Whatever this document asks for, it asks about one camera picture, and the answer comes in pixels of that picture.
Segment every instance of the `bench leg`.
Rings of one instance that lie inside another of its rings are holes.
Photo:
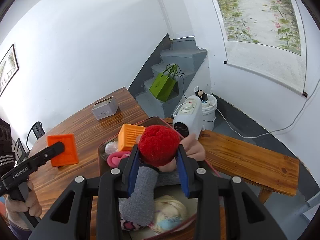
[[[262,204],[264,204],[271,194],[272,194],[271,190],[261,188],[258,198],[262,202]]]

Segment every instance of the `white cable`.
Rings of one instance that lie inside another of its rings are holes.
[[[307,98],[307,100],[304,102],[303,104],[303,107],[301,108],[301,110],[299,111],[299,113],[297,114],[297,116],[295,117],[295,119],[292,121],[291,124],[289,124],[288,126],[286,126],[285,128],[282,128],[282,129],[278,129],[278,130],[274,130],[274,131],[271,131],[271,132],[267,132],[267,133],[263,133],[263,134],[260,134],[256,137],[244,137],[242,136],[240,133],[238,133],[237,131],[233,130],[233,128],[230,126],[230,124],[228,123],[228,121],[225,119],[225,117],[223,116],[223,114],[220,112],[220,110],[217,108],[217,110],[219,111],[219,113],[222,115],[223,119],[227,122],[227,124],[229,125],[229,127],[231,128],[231,130],[233,130],[234,132],[236,132],[238,135],[240,135],[242,138],[248,138],[248,139],[255,139],[255,138],[258,138],[260,136],[263,136],[263,135],[267,135],[267,134],[270,134],[270,133],[273,133],[273,132],[278,132],[278,131],[283,131],[287,128],[289,128],[290,126],[292,126],[294,124],[294,122],[297,120],[298,116],[301,114],[301,112],[303,111],[304,107],[306,106],[306,103],[310,100],[310,98],[312,98],[313,94],[316,92],[317,90],[317,87],[320,83],[320,79],[318,80],[317,82],[317,85],[315,87],[315,89],[313,90],[313,92],[311,93],[310,97]]]

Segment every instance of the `silver screw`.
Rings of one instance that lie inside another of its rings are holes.
[[[234,183],[240,183],[240,182],[241,182],[241,178],[238,177],[238,176],[235,176],[235,177],[232,178],[232,181],[233,181]]]
[[[206,173],[206,170],[204,168],[198,168],[197,169],[197,173],[198,174],[205,174]]]
[[[82,181],[84,181],[84,177],[82,176],[78,176],[75,178],[76,183],[81,183]]]
[[[113,175],[117,175],[119,173],[120,173],[120,170],[118,168],[115,168],[115,169],[111,170],[111,174],[113,174]]]

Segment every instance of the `purple sleeve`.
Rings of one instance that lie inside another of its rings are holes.
[[[12,233],[16,236],[16,238],[18,238],[18,240],[28,240],[29,236],[31,235],[30,230],[19,228],[11,221],[9,221],[9,228],[11,229]]]

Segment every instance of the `wooden bench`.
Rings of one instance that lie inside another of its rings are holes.
[[[262,203],[272,192],[294,196],[297,192],[299,160],[209,130],[202,131],[199,142],[207,161],[217,170],[239,176],[261,187]]]

